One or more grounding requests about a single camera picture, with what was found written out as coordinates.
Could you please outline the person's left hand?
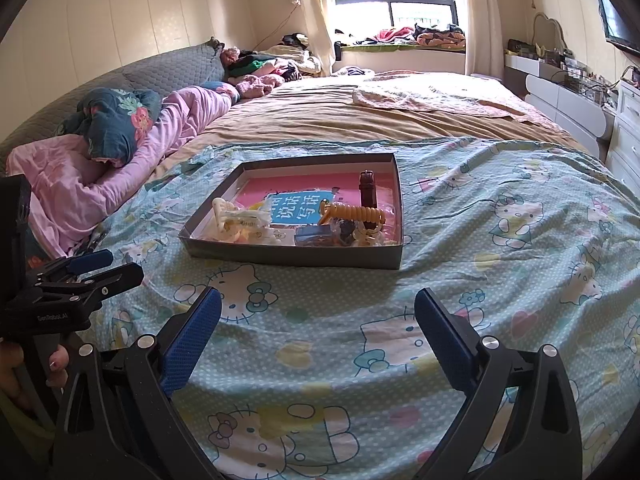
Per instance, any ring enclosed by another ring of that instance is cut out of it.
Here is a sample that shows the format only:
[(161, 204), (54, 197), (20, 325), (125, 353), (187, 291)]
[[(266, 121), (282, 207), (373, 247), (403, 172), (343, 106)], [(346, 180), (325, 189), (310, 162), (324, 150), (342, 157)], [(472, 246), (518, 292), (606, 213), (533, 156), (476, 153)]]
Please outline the person's left hand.
[(67, 367), (70, 364), (70, 356), (67, 350), (60, 344), (47, 357), (47, 364), (42, 370), (37, 358), (35, 362), (29, 362), (26, 353), (18, 344), (1, 341), (1, 391), (9, 398), (16, 400), (25, 392), (26, 379), (33, 382), (41, 375), (47, 386), (62, 389), (67, 382)]

